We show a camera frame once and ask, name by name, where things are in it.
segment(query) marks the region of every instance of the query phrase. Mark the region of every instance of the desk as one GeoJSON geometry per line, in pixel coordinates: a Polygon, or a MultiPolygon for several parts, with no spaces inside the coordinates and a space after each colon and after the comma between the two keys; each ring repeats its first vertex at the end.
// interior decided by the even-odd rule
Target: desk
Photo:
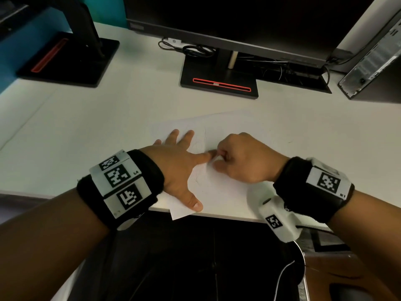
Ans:
{"type": "MultiPolygon", "coordinates": [[[[401,206],[401,105],[349,101],[335,73],[331,95],[259,80],[257,100],[185,89],[183,54],[161,50],[157,38],[95,25],[101,37],[121,42],[98,88],[17,80],[0,95],[3,114],[25,116],[13,123],[16,133],[2,124],[0,134],[13,135],[0,151],[3,193],[54,197],[121,148],[152,144],[155,122],[246,109],[281,153],[314,156],[346,173],[358,190],[401,206]]],[[[167,206],[159,201],[152,209],[167,206]]],[[[258,221],[245,204],[199,215],[258,221]]]]}

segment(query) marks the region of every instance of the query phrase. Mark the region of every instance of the blue wall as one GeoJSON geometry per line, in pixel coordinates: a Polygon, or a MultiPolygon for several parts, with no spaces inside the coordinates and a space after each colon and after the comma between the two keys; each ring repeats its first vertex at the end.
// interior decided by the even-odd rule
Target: blue wall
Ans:
{"type": "Polygon", "coordinates": [[[70,27],[62,12],[48,8],[0,42],[0,93],[16,78],[15,72],[40,50],[58,31],[70,27]]]}
{"type": "Polygon", "coordinates": [[[93,21],[127,27],[123,0],[81,0],[89,8],[93,21]]]}

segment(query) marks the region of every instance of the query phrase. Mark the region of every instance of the wristband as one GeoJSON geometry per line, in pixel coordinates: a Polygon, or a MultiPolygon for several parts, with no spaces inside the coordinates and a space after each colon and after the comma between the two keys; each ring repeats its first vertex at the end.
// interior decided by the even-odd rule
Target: wristband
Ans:
{"type": "Polygon", "coordinates": [[[311,158],[291,158],[273,184],[292,211],[328,223],[351,199],[354,185],[345,174],[311,158]]]}
{"type": "Polygon", "coordinates": [[[163,191],[163,173],[139,150],[121,150],[89,172],[78,182],[78,194],[110,229],[128,228],[163,191]]]}

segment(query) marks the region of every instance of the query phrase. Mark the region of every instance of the black wristband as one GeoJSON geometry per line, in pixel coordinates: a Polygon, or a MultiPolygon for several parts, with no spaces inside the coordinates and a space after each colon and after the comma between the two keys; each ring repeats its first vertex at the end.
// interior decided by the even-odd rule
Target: black wristband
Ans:
{"type": "Polygon", "coordinates": [[[117,229],[125,221],[141,216],[150,206],[157,202],[156,196],[163,191],[164,176],[154,161],[140,150],[132,150],[127,153],[142,172],[142,175],[135,177],[133,181],[143,177],[152,194],[117,219],[105,204],[105,198],[98,191],[90,175],[83,177],[77,185],[79,196],[110,229],[117,229]]]}
{"type": "Polygon", "coordinates": [[[300,157],[291,158],[273,184],[277,194],[292,211],[313,217],[320,223],[328,223],[333,215],[351,198],[354,185],[347,199],[306,183],[312,169],[312,162],[300,157]]]}

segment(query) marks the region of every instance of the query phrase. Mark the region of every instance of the sheet of paper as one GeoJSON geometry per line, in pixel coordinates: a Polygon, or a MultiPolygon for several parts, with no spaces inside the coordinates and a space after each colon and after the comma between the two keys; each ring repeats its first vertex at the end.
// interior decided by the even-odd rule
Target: sheet of paper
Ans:
{"type": "MultiPolygon", "coordinates": [[[[250,115],[241,111],[155,124],[152,126],[152,136],[155,139],[159,138],[165,141],[174,129],[180,130],[178,140],[188,130],[195,131],[191,146],[188,149],[191,153],[202,153],[216,149],[218,143],[226,136],[241,132],[247,132],[263,143],[272,146],[268,129],[264,129],[250,115]]],[[[203,211],[210,214],[213,214],[214,210],[229,209],[232,205],[246,207],[247,187],[247,184],[235,181],[215,171],[211,162],[196,166],[188,179],[189,190],[203,203],[203,211]]],[[[168,202],[172,219],[194,213],[178,199],[165,192],[158,195],[158,198],[168,202]]]]}

